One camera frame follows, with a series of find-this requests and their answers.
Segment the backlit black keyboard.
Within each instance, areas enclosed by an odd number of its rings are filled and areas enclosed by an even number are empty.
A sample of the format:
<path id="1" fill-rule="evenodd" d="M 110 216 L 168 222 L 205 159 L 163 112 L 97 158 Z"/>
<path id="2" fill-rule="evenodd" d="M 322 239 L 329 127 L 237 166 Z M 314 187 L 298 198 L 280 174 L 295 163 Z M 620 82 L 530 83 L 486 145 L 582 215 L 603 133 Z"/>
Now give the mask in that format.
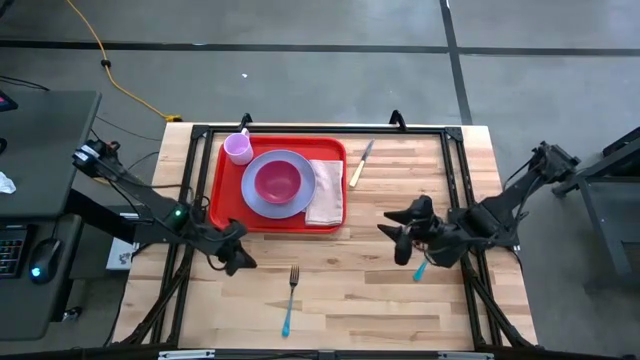
<path id="1" fill-rule="evenodd" d="M 28 234 L 25 226 L 0 228 L 0 279 L 19 276 Z"/>

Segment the reddish pink bowl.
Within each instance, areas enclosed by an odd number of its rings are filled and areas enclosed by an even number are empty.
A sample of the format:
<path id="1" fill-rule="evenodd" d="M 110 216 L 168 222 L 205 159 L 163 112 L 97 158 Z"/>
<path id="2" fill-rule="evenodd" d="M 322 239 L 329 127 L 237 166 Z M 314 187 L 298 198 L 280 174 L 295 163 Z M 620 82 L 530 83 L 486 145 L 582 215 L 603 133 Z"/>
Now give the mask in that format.
<path id="1" fill-rule="evenodd" d="M 290 202 L 298 194 L 301 183 L 301 174 L 293 164 L 275 160 L 258 169 L 254 188 L 264 201 L 281 205 Z"/>

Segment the fork with teal handle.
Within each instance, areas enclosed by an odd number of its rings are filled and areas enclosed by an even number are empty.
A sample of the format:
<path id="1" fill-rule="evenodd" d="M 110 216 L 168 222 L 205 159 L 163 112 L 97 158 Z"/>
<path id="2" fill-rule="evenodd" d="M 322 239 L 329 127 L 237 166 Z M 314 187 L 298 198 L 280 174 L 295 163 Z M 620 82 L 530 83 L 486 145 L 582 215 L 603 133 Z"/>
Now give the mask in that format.
<path id="1" fill-rule="evenodd" d="M 289 299 L 288 299 L 288 304 L 287 304 L 287 311 L 286 311 L 286 316 L 285 316 L 285 320 L 284 320 L 284 323 L 283 323 L 283 327 L 282 327 L 282 330 L 281 330 L 281 336 L 282 337 L 288 337 L 290 335 L 291 313 L 292 313 L 293 302 L 294 302 L 294 290 L 295 290 L 296 286 L 298 285 L 299 275 L 300 275 L 299 266 L 298 265 L 292 266 L 291 267 L 291 271 L 290 271 L 290 276 L 289 276 L 290 293 L 289 293 Z"/>

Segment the white printed box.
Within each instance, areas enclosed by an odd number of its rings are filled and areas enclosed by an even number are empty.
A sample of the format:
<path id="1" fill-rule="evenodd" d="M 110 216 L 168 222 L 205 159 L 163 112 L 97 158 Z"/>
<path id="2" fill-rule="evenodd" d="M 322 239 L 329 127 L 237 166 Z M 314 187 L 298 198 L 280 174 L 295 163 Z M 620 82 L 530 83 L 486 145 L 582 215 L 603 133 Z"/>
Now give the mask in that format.
<path id="1" fill-rule="evenodd" d="M 128 243 L 121 239 L 114 238 L 105 269 L 108 271 L 129 271 L 131 269 L 132 257 L 138 249 L 138 243 Z"/>

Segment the grey side desk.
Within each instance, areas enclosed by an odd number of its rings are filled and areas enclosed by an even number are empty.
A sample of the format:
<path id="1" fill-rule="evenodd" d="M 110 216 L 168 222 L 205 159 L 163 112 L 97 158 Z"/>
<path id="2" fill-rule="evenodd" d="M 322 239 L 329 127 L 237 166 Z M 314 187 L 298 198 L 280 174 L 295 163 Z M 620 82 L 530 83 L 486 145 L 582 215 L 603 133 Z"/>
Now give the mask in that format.
<path id="1" fill-rule="evenodd" d="M 101 96 L 94 91 L 15 92 L 15 110 L 0 112 L 0 172 L 16 190 L 0 193 L 0 245 L 8 229 L 27 231 L 16 275 L 0 274 L 0 342 L 36 340 L 61 318 L 64 290 L 83 230 L 80 216 L 65 205 L 76 174 L 74 151 L 88 138 Z M 37 245 L 59 241 L 56 273 L 45 284 L 30 278 Z"/>

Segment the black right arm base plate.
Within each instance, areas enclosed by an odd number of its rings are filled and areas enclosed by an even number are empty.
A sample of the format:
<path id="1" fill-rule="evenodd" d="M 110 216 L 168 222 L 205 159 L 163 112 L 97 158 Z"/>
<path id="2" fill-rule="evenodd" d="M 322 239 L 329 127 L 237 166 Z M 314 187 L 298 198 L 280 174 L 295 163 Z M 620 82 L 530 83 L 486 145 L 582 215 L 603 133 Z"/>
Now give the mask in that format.
<path id="1" fill-rule="evenodd" d="M 493 214 L 484 206 L 452 208 L 447 220 L 462 229 L 463 238 L 480 248 L 513 247 L 519 244 L 518 221 L 513 215 Z"/>

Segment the beige cloth napkin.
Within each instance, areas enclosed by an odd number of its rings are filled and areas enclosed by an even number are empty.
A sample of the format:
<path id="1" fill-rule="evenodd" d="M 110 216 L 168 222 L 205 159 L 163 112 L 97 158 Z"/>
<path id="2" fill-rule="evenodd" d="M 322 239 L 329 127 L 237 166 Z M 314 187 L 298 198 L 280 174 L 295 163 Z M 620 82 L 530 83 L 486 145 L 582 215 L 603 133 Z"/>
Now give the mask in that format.
<path id="1" fill-rule="evenodd" d="M 307 226 L 336 226 L 343 220 L 343 162 L 311 160 L 315 193 L 305 211 Z"/>

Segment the knife with cream handle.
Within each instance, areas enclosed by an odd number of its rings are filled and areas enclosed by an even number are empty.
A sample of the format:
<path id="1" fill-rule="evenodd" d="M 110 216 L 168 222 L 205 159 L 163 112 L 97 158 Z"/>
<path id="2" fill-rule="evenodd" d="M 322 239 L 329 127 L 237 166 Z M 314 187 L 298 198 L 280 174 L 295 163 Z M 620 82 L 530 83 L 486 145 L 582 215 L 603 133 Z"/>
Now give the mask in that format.
<path id="1" fill-rule="evenodd" d="M 372 151 L 374 142 L 375 142 L 375 140 L 371 139 L 370 142 L 368 143 L 367 147 L 365 148 L 365 151 L 363 152 L 363 154 L 361 156 L 361 159 L 360 159 L 360 161 L 358 163 L 358 166 L 356 167 L 354 173 L 352 174 L 351 180 L 349 181 L 349 186 L 351 188 L 354 188 L 354 187 L 357 186 L 357 183 L 359 181 L 361 173 L 362 173 L 362 171 L 364 169 L 364 166 L 366 164 L 366 160 L 367 160 L 367 158 L 369 157 L 369 155 L 370 155 L 370 153 Z"/>

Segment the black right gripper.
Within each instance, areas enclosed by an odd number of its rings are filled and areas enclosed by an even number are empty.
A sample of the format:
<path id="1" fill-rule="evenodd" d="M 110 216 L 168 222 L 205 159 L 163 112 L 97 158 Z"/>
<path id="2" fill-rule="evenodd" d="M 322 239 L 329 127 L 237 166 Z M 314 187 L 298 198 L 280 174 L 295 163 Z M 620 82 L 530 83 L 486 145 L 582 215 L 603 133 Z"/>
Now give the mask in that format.
<path id="1" fill-rule="evenodd" d="M 420 195 L 405 210 L 388 211 L 384 217 L 400 224 L 414 224 L 414 235 L 411 226 L 391 226 L 378 224 L 377 228 L 391 239 L 406 237 L 424 246 L 424 254 L 430 264 L 451 268 L 467 252 L 468 244 L 463 232 L 455 224 L 445 223 L 433 216 L 432 199 Z"/>

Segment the pale pink mug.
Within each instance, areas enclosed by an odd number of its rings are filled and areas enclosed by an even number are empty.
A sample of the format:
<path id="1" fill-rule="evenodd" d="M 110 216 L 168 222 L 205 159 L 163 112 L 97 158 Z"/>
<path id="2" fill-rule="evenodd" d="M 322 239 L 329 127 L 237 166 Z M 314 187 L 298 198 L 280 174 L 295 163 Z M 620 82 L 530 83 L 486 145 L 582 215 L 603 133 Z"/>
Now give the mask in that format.
<path id="1" fill-rule="evenodd" d="M 224 140 L 223 149 L 233 164 L 249 164 L 254 157 L 249 130 L 243 128 L 240 132 L 229 135 Z"/>

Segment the lavender plate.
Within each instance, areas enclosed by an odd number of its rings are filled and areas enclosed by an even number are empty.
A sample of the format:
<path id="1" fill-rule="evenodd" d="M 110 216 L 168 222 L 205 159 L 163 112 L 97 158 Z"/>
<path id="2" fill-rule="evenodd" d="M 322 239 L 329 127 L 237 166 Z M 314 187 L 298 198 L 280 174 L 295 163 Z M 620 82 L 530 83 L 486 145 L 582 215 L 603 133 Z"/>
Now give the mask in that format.
<path id="1" fill-rule="evenodd" d="M 258 171 L 271 161 L 286 161 L 300 172 L 301 188 L 286 204 L 271 204 L 262 199 L 255 189 Z M 314 197 L 316 176 L 311 163 L 302 155 L 289 150 L 272 150 L 257 156 L 244 170 L 241 182 L 242 197 L 246 205 L 258 215 L 269 219 L 285 219 L 303 212 Z"/>

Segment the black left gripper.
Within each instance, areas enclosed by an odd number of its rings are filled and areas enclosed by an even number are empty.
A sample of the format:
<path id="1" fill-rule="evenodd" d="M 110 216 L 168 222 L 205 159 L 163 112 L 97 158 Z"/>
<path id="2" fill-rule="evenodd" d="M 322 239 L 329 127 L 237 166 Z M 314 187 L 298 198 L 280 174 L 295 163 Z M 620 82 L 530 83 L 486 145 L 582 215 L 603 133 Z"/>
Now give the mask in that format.
<path id="1" fill-rule="evenodd" d="M 238 239 L 227 239 L 226 228 L 222 231 L 217 231 L 213 227 L 202 230 L 203 252 L 206 255 L 214 255 L 222 263 L 227 263 L 228 275 L 234 275 L 239 269 L 256 268 L 255 259 L 242 246 L 234 249 Z"/>

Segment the red plastic tray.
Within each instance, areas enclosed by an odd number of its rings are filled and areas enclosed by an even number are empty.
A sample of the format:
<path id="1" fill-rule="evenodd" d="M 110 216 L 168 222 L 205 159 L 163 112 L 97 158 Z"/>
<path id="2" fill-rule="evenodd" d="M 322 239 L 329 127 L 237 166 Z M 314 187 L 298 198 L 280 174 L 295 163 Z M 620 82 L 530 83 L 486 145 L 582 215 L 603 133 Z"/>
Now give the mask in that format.
<path id="1" fill-rule="evenodd" d="M 262 154 L 287 150 L 295 152 L 307 160 L 346 160 L 343 144 L 330 137 L 317 136 L 252 136 L 251 144 L 257 157 Z M 209 220 L 218 227 L 225 227 L 231 219 L 244 224 L 251 232 L 310 233 L 327 234 L 336 231 L 339 226 L 312 226 L 305 223 L 301 209 L 295 210 L 290 217 L 270 219 L 262 215 L 261 198 L 251 191 L 253 185 L 242 180 L 246 168 L 235 165 L 223 149 L 218 151 L 216 169 L 213 176 Z"/>

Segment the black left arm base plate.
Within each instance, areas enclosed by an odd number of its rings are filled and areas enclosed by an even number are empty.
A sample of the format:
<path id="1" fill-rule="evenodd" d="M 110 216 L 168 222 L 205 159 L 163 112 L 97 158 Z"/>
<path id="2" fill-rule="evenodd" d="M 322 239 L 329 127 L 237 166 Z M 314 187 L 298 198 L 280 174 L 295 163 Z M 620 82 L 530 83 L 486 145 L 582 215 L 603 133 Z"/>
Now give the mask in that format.
<path id="1" fill-rule="evenodd" d="M 178 205 L 164 217 L 148 211 L 141 219 L 132 220 L 132 223 L 136 232 L 134 240 L 139 243 L 195 246 L 198 241 L 190 208 L 186 206 Z"/>

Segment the dark grey metal table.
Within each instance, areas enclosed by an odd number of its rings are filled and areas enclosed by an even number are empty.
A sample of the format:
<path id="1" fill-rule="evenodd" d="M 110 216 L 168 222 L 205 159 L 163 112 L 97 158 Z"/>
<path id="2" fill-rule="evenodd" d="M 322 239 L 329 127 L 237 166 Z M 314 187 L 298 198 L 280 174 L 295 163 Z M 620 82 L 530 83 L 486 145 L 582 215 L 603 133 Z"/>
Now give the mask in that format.
<path id="1" fill-rule="evenodd" d="M 580 192 L 613 267 L 587 286 L 640 289 L 640 126 L 602 150 L 602 158 L 552 190 Z"/>

